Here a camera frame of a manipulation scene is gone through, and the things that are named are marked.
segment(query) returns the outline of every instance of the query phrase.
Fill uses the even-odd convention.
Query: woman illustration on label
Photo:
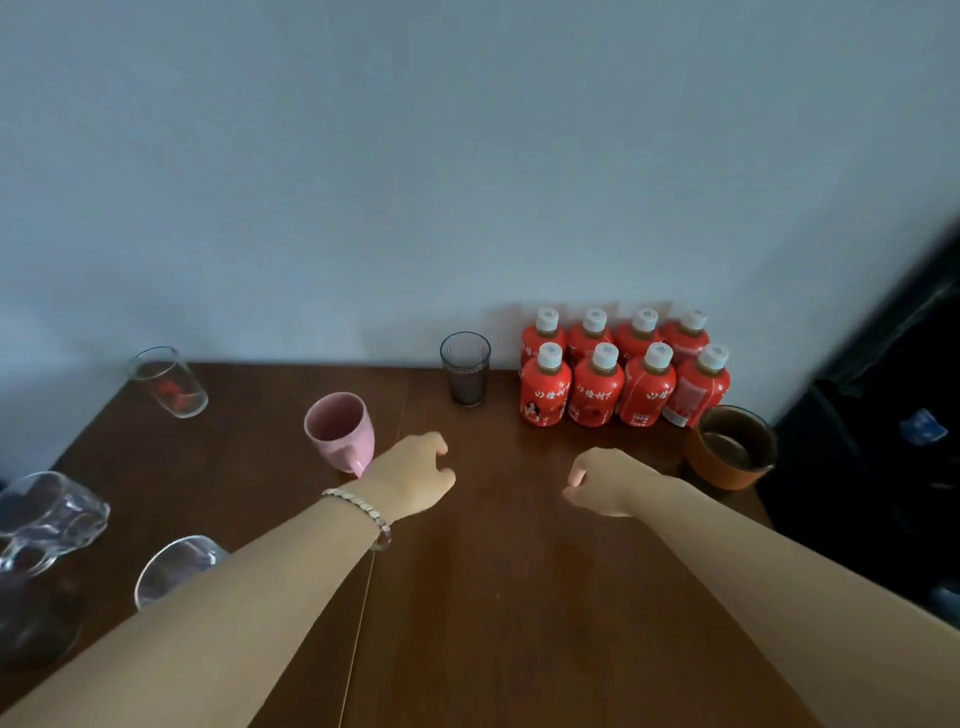
[[[537,407],[537,403],[534,401],[528,401],[526,403],[526,406],[523,407],[523,414],[532,422],[538,423],[540,421],[540,408]]]

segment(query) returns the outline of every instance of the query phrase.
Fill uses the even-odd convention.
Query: brown cup
[[[721,404],[707,410],[686,438],[684,460],[684,475],[694,485],[739,491],[774,467],[777,435],[753,412]]]

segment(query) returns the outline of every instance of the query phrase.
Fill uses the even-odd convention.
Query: white bottle cap
[[[560,369],[564,362],[564,348],[560,344],[554,344],[547,341],[540,344],[540,352],[537,354],[537,363],[541,369]]]
[[[620,351],[613,344],[597,344],[593,350],[593,366],[597,369],[612,369]]]
[[[727,359],[730,358],[730,350],[719,344],[707,344],[704,350],[697,357],[697,363],[704,369],[712,372],[719,372],[727,365]]]
[[[657,311],[638,308],[634,314],[634,331],[652,331],[657,327]]]
[[[673,358],[673,350],[666,344],[658,341],[651,344],[643,357],[643,362],[651,369],[666,369],[670,366],[670,359]]]
[[[699,308],[694,308],[692,311],[684,311],[684,315],[680,317],[680,324],[684,328],[689,328],[691,331],[702,331],[704,330],[704,326],[707,325],[707,314]]]
[[[603,308],[588,308],[584,316],[584,329],[590,333],[599,333],[607,327],[607,312]]]
[[[557,324],[560,322],[560,314],[553,308],[541,308],[537,311],[537,331],[550,333],[557,330]]]

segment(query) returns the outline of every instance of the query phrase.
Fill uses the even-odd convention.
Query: pink ceramic mug
[[[310,407],[303,430],[338,471],[360,477],[373,460],[373,424],[367,405],[350,392],[335,392]]]

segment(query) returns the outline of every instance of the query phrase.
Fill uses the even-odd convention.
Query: table seam
[[[403,431],[403,420],[407,415],[407,402],[410,400],[410,390],[413,389],[413,377],[411,372],[413,370],[407,369],[406,380],[407,380],[407,389],[403,395],[403,406],[400,408],[400,417],[399,421],[396,424],[396,433],[394,434],[394,441],[391,445],[395,445],[400,440],[400,433]],[[356,637],[353,640],[353,650],[350,653],[350,667],[347,670],[347,684],[344,687],[344,699],[340,704],[340,718],[337,720],[337,728],[343,728],[344,725],[344,715],[347,713],[347,698],[350,694],[350,682],[353,678],[353,666],[356,663],[357,657],[357,647],[360,645],[360,632],[363,629],[363,616],[367,611],[367,599],[370,596],[370,585],[373,582],[373,565],[376,563],[376,554],[371,551],[370,555],[370,569],[367,571],[367,588],[363,592],[363,602],[360,605],[360,619],[357,621],[357,633]]]

